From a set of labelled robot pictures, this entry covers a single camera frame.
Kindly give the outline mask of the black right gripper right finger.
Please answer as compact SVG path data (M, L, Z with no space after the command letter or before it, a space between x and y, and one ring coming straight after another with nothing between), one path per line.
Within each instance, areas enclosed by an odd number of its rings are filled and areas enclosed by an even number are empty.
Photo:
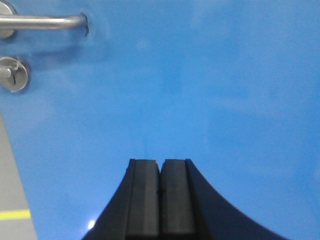
M283 239L228 202L190 159L166 159L160 186L163 240Z

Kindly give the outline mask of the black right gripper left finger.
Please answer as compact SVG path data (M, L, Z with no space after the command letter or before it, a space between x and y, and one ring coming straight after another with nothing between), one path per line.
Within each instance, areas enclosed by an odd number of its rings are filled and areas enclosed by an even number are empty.
M131 159L115 194L85 240L158 240L159 168L155 160Z

